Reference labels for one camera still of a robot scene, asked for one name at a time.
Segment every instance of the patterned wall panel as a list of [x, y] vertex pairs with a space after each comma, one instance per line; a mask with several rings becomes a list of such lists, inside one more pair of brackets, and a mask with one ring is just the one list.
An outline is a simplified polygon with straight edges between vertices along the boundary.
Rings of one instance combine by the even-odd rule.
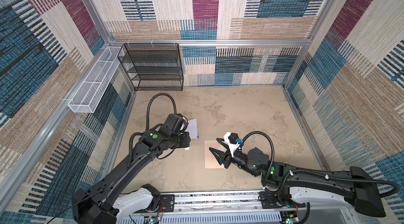
[[[1, 223], [46, 223], [70, 206], [76, 190], [101, 179], [131, 95], [124, 74], [115, 72], [94, 113], [68, 114], [0, 217]], [[72, 218], [70, 209], [55, 223], [74, 223]]]
[[300, 47], [182, 47], [184, 85], [281, 85]]
[[[328, 169], [404, 186], [404, 0], [336, 3], [288, 91]], [[382, 199], [386, 218], [360, 219], [402, 223], [403, 199]]]
[[323, 3], [324, 0], [94, 0], [116, 40], [305, 39]]
[[82, 0], [0, 0], [0, 181], [104, 41]]

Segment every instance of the red wire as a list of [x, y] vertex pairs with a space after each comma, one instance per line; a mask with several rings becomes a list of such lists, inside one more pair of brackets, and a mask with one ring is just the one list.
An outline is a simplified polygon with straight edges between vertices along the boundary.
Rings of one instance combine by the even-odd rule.
[[163, 209], [163, 205], [164, 205], [164, 203], [163, 203], [163, 202], [160, 202], [160, 203], [161, 203], [161, 208], [160, 208], [160, 210], [158, 211], [157, 216], [159, 215], [159, 213], [160, 213], [161, 209]]
[[162, 202], [161, 208], [163, 209], [163, 212], [161, 213], [161, 221], [163, 221], [163, 215], [164, 215], [164, 203]]
[[299, 218], [299, 208], [297, 207], [297, 205], [295, 205], [295, 206], [296, 206], [297, 218], [300, 220], [300, 218]]

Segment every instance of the beige floor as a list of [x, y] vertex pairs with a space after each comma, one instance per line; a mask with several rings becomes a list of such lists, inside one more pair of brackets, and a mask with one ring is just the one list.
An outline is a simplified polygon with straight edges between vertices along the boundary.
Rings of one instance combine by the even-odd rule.
[[[146, 108], [156, 93], [159, 92], [137, 93], [116, 164], [128, 155], [130, 135], [144, 131]], [[274, 142], [275, 161], [318, 169], [280, 86], [197, 87], [168, 93], [175, 99], [178, 113], [189, 120], [197, 119], [199, 139], [191, 141], [188, 151], [177, 149], [164, 160], [152, 161], [124, 192], [137, 190], [147, 183], [162, 192], [260, 188], [260, 178], [236, 166], [205, 169], [204, 141], [223, 138], [228, 131], [238, 133], [240, 138], [254, 130], [266, 132]], [[158, 97], [150, 109], [150, 126], [163, 123], [172, 112], [169, 98]], [[254, 147], [270, 155], [270, 145], [263, 136], [251, 136], [243, 149], [247, 153]]]

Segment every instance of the white mesh basket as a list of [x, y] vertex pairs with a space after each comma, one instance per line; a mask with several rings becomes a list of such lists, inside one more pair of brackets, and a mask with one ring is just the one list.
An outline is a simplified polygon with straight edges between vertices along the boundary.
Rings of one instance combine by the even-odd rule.
[[93, 113], [119, 65], [121, 47], [108, 47], [97, 60], [68, 106], [75, 113]]

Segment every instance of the metal mesh shelf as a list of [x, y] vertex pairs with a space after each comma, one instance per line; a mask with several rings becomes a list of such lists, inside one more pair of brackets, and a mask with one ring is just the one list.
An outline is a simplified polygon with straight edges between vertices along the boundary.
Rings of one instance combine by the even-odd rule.
[[118, 59], [135, 90], [182, 91], [178, 44], [124, 44]]
[[73, 95], [68, 106], [75, 113], [93, 113], [119, 66], [120, 47], [108, 47]]

